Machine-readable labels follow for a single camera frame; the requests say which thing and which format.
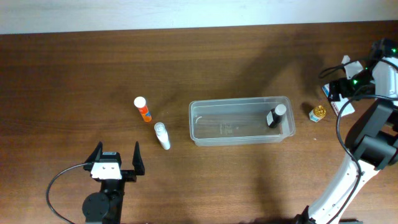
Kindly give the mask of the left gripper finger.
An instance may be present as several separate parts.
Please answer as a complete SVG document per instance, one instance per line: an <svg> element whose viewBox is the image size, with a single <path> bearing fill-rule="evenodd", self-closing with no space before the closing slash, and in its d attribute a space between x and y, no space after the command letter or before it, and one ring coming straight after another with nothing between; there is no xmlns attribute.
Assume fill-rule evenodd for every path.
<svg viewBox="0 0 398 224"><path fill-rule="evenodd" d="M146 170L144 167L144 163L141 157L139 142L136 141L134 146L134 153L132 158L132 165L134 167L135 175L145 175Z"/></svg>
<svg viewBox="0 0 398 224"><path fill-rule="evenodd" d="M95 147L95 150L89 155L85 163L89 162L96 162L100 160L100 157L103 152L103 143L100 141L97 146Z"/></svg>

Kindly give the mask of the white green medicine box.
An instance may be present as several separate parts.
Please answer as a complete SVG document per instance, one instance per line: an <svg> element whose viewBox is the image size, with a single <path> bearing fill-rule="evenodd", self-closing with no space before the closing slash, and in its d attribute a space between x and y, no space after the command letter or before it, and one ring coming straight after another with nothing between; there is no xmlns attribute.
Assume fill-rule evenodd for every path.
<svg viewBox="0 0 398 224"><path fill-rule="evenodd" d="M329 84L323 85L322 86L322 90L324 92L324 94L326 95L326 97L328 97L329 93L330 93L330 88L329 88ZM335 112L335 114L338 116L343 105L348 102L347 98L343 98L341 94L339 94L339 101L330 101L331 107L333 108L333 111ZM354 107L352 106L351 103L349 103L345 109L342 112L341 116L346 116L349 114L353 114L355 112Z"/></svg>

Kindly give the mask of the small jar gold lid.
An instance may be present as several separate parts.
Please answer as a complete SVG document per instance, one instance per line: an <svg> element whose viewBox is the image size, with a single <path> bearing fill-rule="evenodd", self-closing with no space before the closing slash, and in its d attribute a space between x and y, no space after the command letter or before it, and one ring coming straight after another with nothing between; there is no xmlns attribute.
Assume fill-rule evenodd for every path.
<svg viewBox="0 0 398 224"><path fill-rule="evenodd" d="M326 109L322 105L314 107L314 109L309 112L310 120L316 123L322 120L325 116Z"/></svg>

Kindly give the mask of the white calamine lotion bottle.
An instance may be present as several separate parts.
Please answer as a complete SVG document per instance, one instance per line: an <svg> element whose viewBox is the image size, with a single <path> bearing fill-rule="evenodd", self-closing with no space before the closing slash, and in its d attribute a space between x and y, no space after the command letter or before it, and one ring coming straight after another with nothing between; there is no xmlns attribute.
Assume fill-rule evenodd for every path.
<svg viewBox="0 0 398 224"><path fill-rule="evenodd" d="M170 143L169 135L165 128L164 123L156 123L154 125L154 130L155 130L155 134L156 134L157 139L159 140L161 146L165 150L169 150L171 148L171 143Z"/></svg>

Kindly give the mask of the orange tablet tube white cap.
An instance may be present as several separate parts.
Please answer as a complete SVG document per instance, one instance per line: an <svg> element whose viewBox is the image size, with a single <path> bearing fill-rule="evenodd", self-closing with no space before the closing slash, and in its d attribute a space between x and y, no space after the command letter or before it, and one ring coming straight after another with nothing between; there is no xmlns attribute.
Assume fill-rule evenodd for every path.
<svg viewBox="0 0 398 224"><path fill-rule="evenodd" d="M134 99L134 106L139 110L143 120L145 122L152 121L152 116L149 112L149 109L146 105L146 99L142 96L138 96Z"/></svg>

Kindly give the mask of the dark bottle white cap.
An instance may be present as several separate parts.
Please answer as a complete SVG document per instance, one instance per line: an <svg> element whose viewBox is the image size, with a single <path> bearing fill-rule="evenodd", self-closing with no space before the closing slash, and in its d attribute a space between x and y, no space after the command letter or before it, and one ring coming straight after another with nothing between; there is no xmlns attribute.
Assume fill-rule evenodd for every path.
<svg viewBox="0 0 398 224"><path fill-rule="evenodd" d="M287 108L283 104L277 105L275 108L271 109L266 116L267 125L269 128L276 128L278 124L282 121L283 115L285 115Z"/></svg>

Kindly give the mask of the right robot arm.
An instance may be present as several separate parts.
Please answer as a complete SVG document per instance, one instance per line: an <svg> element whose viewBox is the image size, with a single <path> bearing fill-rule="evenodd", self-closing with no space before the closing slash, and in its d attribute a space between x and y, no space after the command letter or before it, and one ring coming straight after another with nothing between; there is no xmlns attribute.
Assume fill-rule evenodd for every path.
<svg viewBox="0 0 398 224"><path fill-rule="evenodd" d="M326 68L318 76L325 78L338 70L346 76L331 81L327 95L329 102L347 100L337 122L351 102L373 99L374 103L345 138L336 128L345 150L343 163L322 196L296 215L294 223L339 223L361 188L380 170L397 163L397 135L382 131L385 125L397 131L397 42L377 40L367 57Z"/></svg>

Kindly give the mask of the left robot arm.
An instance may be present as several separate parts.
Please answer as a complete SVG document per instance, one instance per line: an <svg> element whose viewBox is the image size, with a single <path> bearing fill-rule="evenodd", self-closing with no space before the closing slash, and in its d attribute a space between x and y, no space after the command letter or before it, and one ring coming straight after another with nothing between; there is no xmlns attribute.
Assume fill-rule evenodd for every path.
<svg viewBox="0 0 398 224"><path fill-rule="evenodd" d="M135 143L132 157L133 169L123 170L118 152L104 152L99 142L85 161L83 169L101 184L99 192L87 196L82 205L86 223L120 223L123 208L124 188L127 182L135 182L145 174L139 143Z"/></svg>

